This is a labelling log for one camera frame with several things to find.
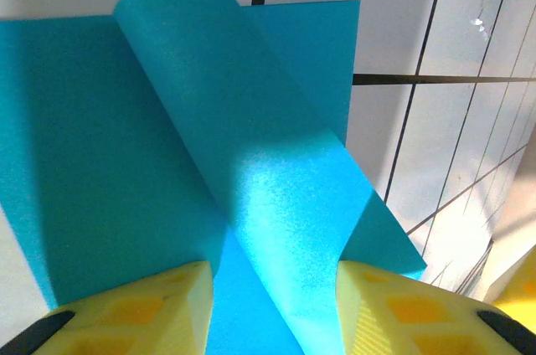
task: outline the yellow textured surface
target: yellow textured surface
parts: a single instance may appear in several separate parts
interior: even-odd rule
[[[493,305],[536,334],[536,249],[532,249]]]
[[[76,314],[35,355],[204,354],[212,304],[209,263],[190,263],[56,309]]]
[[[337,302],[347,355],[519,354],[475,312],[493,306],[369,265],[339,262]]]

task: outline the curled foam sheet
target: curled foam sheet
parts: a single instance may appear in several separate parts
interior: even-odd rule
[[[372,186],[235,0],[114,14],[304,353],[343,353],[337,265]]]

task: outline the yellow plastic object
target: yellow plastic object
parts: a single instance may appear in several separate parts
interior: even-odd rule
[[[493,306],[341,261],[338,312],[347,355],[519,355],[476,314]]]
[[[56,309],[75,316],[35,354],[204,354],[212,304],[209,263],[189,263]]]
[[[532,249],[493,305],[536,334],[536,249]]]

